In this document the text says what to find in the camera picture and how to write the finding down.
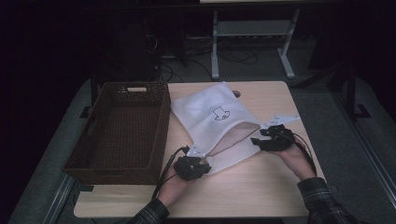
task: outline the floor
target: floor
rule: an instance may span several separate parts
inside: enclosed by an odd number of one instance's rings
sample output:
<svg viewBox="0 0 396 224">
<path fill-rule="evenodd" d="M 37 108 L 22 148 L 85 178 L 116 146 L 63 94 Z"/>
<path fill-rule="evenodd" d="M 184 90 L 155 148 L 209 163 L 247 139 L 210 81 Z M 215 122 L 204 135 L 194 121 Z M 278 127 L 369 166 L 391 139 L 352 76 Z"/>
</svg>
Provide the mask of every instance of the floor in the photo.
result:
<svg viewBox="0 0 396 224">
<path fill-rule="evenodd" d="M 210 53 L 207 52 L 209 42 L 202 40 L 201 53 L 188 57 L 187 66 L 180 61 L 164 58 L 158 80 L 168 82 L 207 82 L 210 78 Z M 263 40 L 258 48 L 232 48 L 234 40 L 224 40 L 219 58 L 220 79 L 216 81 L 253 81 L 283 80 L 288 85 L 300 83 L 320 71 L 307 70 L 315 39 L 296 40 L 290 45 L 288 53 L 296 78 L 286 78 L 281 62 L 277 58 L 276 48 L 281 42 L 270 43 Z M 188 49 L 194 52 L 196 46 Z M 291 95 L 297 105 L 304 126 L 309 134 L 312 145 L 318 156 L 326 180 L 334 197 L 359 220 L 367 223 L 390 224 L 396 220 L 395 205 L 378 178 L 375 168 L 366 152 L 360 135 L 354 131 L 356 126 L 364 132 L 367 141 L 372 145 L 375 155 L 388 172 L 392 180 L 396 179 L 394 160 L 396 127 L 391 117 L 375 99 L 370 86 L 360 79 L 357 85 L 356 103 L 364 105 L 371 118 L 358 119 L 352 122 L 343 108 L 345 91 L 330 92 L 326 84 L 331 76 L 327 76 L 302 90 L 291 89 Z M 14 211 L 10 223 L 25 223 L 26 218 L 33 223 L 42 222 L 47 218 L 53 197 L 58 195 L 57 189 L 62 183 L 60 171 L 68 151 L 77 141 L 84 119 L 76 119 L 84 106 L 90 105 L 90 82 L 81 86 L 69 106 L 64 119 L 53 136 L 40 165 L 37 167 L 19 207 Z M 73 208 L 78 199 L 78 188 L 72 190 L 64 198 L 65 207 L 56 223 L 124 223 L 127 218 L 87 219 L 78 218 Z M 267 223 L 265 219 L 250 219 L 251 223 Z M 201 223 L 231 223 L 231 220 L 201 220 Z M 305 223 L 306 218 L 284 218 L 286 224 Z"/>
</svg>

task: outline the brown woven basket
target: brown woven basket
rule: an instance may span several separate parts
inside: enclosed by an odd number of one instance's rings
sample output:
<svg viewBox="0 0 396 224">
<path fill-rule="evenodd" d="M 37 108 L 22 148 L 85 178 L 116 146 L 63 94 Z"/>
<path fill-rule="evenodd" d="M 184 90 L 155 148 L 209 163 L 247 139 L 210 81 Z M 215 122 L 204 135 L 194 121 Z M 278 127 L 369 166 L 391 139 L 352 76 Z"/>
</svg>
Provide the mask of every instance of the brown woven basket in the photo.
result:
<svg viewBox="0 0 396 224">
<path fill-rule="evenodd" d="M 106 83 L 63 171 L 86 185 L 155 185 L 171 99 L 166 83 Z"/>
</svg>

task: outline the hand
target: hand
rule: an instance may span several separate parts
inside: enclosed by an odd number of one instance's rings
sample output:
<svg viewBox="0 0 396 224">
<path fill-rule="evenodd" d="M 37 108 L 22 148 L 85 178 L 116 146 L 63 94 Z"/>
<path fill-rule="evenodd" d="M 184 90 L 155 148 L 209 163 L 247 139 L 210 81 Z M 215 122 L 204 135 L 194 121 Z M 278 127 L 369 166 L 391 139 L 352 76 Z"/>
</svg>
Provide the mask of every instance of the hand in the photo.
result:
<svg viewBox="0 0 396 224">
<path fill-rule="evenodd" d="M 195 180 L 187 181 L 177 175 L 174 169 L 174 164 L 171 165 L 168 173 L 166 173 L 165 180 L 171 176 L 173 177 L 163 183 L 163 186 L 157 196 L 158 200 L 160 200 L 166 207 L 171 206 L 183 194 L 187 187 L 195 183 Z"/>
<path fill-rule="evenodd" d="M 316 177 L 308 161 L 305 159 L 303 152 L 296 145 L 293 144 L 283 151 L 269 151 L 268 153 L 280 157 L 300 180 Z"/>
</svg>

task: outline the light wood tabletop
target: light wood tabletop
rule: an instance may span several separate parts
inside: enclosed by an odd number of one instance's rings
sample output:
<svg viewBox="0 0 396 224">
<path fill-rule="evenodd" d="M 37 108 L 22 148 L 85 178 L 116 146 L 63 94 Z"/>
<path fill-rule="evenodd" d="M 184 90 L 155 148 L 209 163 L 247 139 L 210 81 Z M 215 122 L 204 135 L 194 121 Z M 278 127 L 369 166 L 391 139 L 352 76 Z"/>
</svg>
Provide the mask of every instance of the light wood tabletop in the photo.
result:
<svg viewBox="0 0 396 224">
<path fill-rule="evenodd" d="M 186 96 L 217 83 L 169 84 L 171 99 Z M 281 81 L 228 82 L 239 91 L 239 101 L 260 121 L 274 115 L 299 115 L 286 83 Z M 298 119 L 285 124 L 311 147 L 318 176 L 324 177 L 305 131 Z M 192 141 L 171 113 L 163 167 L 180 147 Z M 261 151 L 213 175 L 204 175 L 169 209 L 170 217 L 306 217 L 299 179 L 277 156 Z M 77 217 L 133 217 L 149 201 L 154 186 L 94 186 L 82 191 L 75 207 Z"/>
</svg>

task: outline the white cloth bag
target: white cloth bag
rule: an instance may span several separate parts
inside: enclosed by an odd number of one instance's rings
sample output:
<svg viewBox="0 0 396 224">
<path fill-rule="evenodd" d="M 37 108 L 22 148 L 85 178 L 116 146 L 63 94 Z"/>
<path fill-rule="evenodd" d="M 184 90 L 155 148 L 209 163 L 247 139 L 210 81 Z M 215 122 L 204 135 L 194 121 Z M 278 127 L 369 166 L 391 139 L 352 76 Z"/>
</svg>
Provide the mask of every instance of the white cloth bag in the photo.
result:
<svg viewBox="0 0 396 224">
<path fill-rule="evenodd" d="M 260 151 L 252 137 L 260 137 L 260 121 L 233 95 L 225 82 L 215 84 L 171 104 L 194 145 L 188 156 L 206 158 L 210 174 Z"/>
</svg>

